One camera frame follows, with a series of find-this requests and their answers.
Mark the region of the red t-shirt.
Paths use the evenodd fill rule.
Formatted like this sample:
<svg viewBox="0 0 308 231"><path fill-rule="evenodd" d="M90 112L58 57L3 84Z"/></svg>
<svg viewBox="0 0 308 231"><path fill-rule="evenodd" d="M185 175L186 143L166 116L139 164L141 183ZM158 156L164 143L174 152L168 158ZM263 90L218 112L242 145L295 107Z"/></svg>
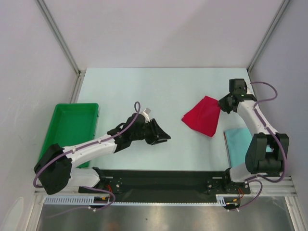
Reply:
<svg viewBox="0 0 308 231"><path fill-rule="evenodd" d="M218 100L205 96L181 120L190 129L213 137L218 127L220 111Z"/></svg>

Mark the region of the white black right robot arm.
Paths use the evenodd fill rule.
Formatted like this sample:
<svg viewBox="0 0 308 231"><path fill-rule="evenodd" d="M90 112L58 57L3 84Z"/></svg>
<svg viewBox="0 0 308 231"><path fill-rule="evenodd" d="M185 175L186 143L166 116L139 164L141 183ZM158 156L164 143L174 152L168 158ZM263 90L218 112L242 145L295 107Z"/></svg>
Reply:
<svg viewBox="0 0 308 231"><path fill-rule="evenodd" d="M218 104L223 112L237 113L252 135L244 163L225 170L223 190L233 193L239 185L257 179L281 182L286 174L289 137L279 133L265 118L259 107L260 101L250 93L245 80L230 79L229 93Z"/></svg>

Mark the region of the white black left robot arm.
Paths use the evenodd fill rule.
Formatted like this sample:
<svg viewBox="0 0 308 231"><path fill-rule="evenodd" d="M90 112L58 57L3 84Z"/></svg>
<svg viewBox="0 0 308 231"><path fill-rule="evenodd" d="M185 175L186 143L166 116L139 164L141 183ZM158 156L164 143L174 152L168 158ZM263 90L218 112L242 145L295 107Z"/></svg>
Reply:
<svg viewBox="0 0 308 231"><path fill-rule="evenodd" d="M170 140L154 118L150 110L132 114L125 123L120 123L105 135L81 144L61 147L52 144L34 167L35 188L43 188L48 195L63 190L68 185L92 188L102 192L106 180L98 168L79 169L83 163L103 155L115 154L134 141L144 140L148 145L156 145Z"/></svg>

